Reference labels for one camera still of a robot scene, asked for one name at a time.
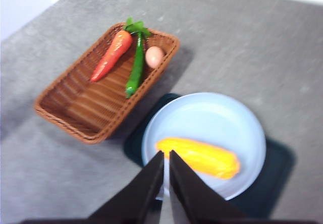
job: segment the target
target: egg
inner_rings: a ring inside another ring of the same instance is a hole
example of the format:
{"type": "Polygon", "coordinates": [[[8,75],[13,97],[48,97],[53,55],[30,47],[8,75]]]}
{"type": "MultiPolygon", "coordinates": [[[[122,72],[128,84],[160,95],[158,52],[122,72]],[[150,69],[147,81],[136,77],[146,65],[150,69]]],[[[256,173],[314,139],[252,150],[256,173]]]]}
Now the egg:
{"type": "Polygon", "coordinates": [[[152,46],[148,48],[146,52],[146,63],[151,68],[155,69],[161,63],[165,53],[164,51],[158,46],[152,46]]]}

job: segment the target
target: green chili pepper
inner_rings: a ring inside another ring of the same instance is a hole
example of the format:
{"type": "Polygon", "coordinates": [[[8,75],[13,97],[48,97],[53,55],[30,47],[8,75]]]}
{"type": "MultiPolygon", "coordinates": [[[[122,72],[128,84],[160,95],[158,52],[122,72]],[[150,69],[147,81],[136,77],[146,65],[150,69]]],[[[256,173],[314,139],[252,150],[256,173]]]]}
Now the green chili pepper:
{"type": "Polygon", "coordinates": [[[137,32],[137,35],[138,35],[138,40],[137,40],[135,62],[133,63],[130,78],[126,84],[127,98],[130,98],[130,96],[133,95],[138,89],[138,87],[140,86],[143,65],[144,65],[142,33],[137,32]]]}
{"type": "Polygon", "coordinates": [[[130,96],[137,91],[141,83],[144,66],[144,50],[142,39],[146,39],[147,37],[149,37],[150,32],[147,28],[143,27],[142,21],[137,21],[134,23],[131,17],[127,19],[124,30],[128,31],[131,34],[138,35],[135,61],[132,66],[130,78],[126,84],[126,97],[130,98],[130,96]]]}

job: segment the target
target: corn cob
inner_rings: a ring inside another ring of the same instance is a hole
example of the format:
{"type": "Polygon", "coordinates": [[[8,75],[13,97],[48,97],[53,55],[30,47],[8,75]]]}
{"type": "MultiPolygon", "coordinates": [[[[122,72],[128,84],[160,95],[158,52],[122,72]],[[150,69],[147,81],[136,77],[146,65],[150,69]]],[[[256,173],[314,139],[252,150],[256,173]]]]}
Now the corn cob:
{"type": "Polygon", "coordinates": [[[156,143],[167,159],[174,150],[195,171],[230,179],[240,170],[236,155],[220,147],[185,138],[165,138],[156,143]]]}

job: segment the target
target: gray countertop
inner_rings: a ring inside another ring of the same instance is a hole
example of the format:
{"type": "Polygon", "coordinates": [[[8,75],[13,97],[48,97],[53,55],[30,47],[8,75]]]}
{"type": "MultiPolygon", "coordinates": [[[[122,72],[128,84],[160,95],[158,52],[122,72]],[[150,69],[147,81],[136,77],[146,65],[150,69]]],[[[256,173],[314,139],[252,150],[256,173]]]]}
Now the gray countertop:
{"type": "MultiPolygon", "coordinates": [[[[323,221],[323,7],[286,0],[61,0],[2,43],[2,222],[87,217],[140,170],[125,138],[163,94],[246,104],[296,165],[272,218],[323,221]],[[37,116],[36,96],[128,16],[179,37],[160,81],[115,135],[84,145],[37,116]]],[[[172,223],[166,199],[161,223],[172,223]]]]}

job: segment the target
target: brown woven basket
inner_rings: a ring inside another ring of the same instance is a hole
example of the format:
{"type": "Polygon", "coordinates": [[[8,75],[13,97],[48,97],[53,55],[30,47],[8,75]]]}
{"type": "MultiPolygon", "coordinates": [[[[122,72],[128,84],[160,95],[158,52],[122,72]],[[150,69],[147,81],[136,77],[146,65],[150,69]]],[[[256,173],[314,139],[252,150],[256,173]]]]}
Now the brown woven basket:
{"type": "Polygon", "coordinates": [[[178,38],[150,29],[152,36],[146,40],[145,48],[159,46],[166,55],[156,69],[145,66],[141,86],[126,99],[125,85],[132,70],[136,43],[132,43],[131,48],[104,78],[95,83],[89,81],[114,35],[123,26],[124,23],[119,23],[111,27],[52,82],[34,104],[40,116],[87,144],[99,143],[116,130],[165,71],[180,45],[178,38]]]}

